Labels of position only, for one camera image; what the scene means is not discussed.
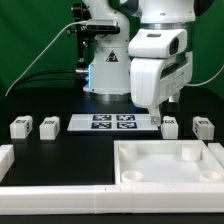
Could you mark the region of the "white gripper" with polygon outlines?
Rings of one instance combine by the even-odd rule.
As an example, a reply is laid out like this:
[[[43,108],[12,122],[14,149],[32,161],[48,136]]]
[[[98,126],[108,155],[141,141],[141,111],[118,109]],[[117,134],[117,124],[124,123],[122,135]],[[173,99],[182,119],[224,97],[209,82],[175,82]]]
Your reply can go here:
[[[177,103],[181,90],[191,81],[193,55],[187,52],[167,59],[134,58],[130,68],[131,98],[137,107],[148,108],[151,124],[161,125],[157,107],[169,98]]]

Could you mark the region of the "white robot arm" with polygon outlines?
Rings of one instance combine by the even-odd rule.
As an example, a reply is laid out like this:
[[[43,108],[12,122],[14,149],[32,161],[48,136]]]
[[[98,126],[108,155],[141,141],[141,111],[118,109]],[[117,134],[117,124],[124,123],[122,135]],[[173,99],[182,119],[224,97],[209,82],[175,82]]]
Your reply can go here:
[[[80,46],[95,43],[93,61],[78,57],[79,74],[88,77],[84,91],[103,100],[130,95],[145,108],[151,123],[161,124],[160,105],[179,94],[193,73],[192,28],[214,0],[119,0],[140,28],[129,36],[125,15],[109,0],[81,0],[73,8]]]

